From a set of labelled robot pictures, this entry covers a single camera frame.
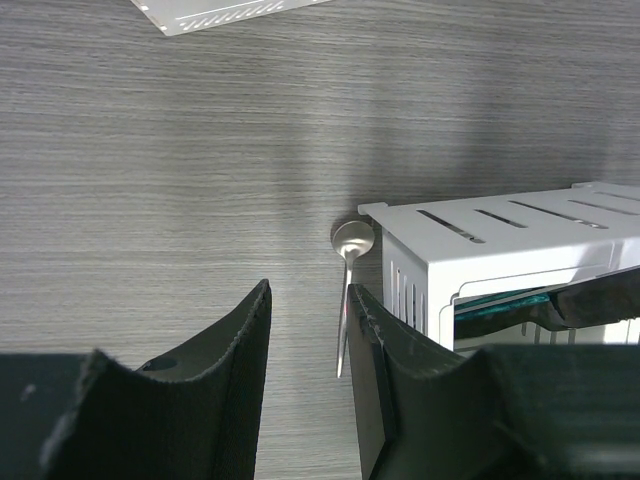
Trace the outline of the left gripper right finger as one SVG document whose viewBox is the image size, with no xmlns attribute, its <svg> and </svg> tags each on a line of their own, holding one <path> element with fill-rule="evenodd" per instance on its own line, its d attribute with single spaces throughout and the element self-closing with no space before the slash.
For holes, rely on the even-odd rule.
<svg viewBox="0 0 640 480">
<path fill-rule="evenodd" d="M 348 343 L 365 479 L 535 479 L 486 354 L 461 357 L 348 290 Z"/>
</svg>

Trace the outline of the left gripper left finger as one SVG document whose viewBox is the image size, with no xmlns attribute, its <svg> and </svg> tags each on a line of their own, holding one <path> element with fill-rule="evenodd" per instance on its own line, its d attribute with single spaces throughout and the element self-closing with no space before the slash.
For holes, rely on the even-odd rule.
<svg viewBox="0 0 640 480">
<path fill-rule="evenodd" d="M 263 279 L 229 314 L 137 370 L 92 352 L 41 450 L 44 478 L 253 478 L 271 312 Z"/>
</svg>

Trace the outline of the teal handled black knife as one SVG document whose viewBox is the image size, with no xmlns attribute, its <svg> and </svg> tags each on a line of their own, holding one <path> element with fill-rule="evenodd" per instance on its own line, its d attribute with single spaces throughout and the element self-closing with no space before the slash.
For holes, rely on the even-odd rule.
<svg viewBox="0 0 640 480">
<path fill-rule="evenodd" d="M 474 300 L 457 304 L 454 308 L 454 321 L 456 323 L 465 322 L 525 306 L 546 303 L 549 300 L 550 294 L 540 289 L 508 291 L 478 297 Z"/>
</svg>

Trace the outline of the small silver metal spoon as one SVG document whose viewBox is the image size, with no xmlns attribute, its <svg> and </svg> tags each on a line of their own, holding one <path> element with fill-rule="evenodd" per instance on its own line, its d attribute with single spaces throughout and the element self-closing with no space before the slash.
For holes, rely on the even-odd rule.
<svg viewBox="0 0 640 480">
<path fill-rule="evenodd" d="M 347 296 L 348 287 L 353 280 L 354 264 L 356 260 L 366 255 L 373 247 L 375 234 L 373 228 L 358 220 L 341 225 L 334 233 L 332 247 L 344 260 L 344 275 L 341 296 L 341 308 L 338 324 L 338 341 L 336 356 L 336 377 L 341 378 L 345 363 L 347 346 Z"/>
</svg>

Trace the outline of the black plastic knife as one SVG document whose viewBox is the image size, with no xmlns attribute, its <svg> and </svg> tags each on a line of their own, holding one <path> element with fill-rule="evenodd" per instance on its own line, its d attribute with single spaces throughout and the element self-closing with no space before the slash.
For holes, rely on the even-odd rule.
<svg viewBox="0 0 640 480">
<path fill-rule="evenodd" d="M 639 269 L 572 284 L 550 293 L 548 325 L 578 329 L 639 317 Z"/>
</svg>

